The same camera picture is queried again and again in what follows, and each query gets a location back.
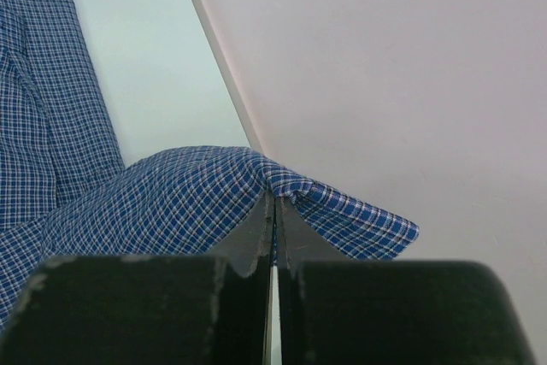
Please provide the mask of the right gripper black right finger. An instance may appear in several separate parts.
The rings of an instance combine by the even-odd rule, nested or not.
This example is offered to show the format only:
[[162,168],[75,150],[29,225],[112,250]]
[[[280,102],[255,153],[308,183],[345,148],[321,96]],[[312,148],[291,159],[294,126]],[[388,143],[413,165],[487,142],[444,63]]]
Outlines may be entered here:
[[510,296],[470,261],[358,261],[275,203],[285,364],[533,364]]

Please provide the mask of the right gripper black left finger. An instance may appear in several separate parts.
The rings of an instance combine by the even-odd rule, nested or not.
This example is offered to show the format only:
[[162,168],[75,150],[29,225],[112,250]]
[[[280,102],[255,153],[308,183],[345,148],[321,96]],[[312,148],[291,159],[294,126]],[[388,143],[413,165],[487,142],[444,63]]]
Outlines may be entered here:
[[274,199],[198,256],[59,256],[24,287],[4,364],[267,364]]

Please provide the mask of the blue checkered long sleeve shirt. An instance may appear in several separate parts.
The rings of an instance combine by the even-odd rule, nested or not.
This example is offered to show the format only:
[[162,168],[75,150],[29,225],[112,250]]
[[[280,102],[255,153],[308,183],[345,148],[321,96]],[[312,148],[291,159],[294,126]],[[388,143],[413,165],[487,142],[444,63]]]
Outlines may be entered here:
[[1,0],[2,322],[52,256],[201,254],[265,193],[356,259],[392,259],[419,234],[245,147],[170,149],[126,166],[73,0]]

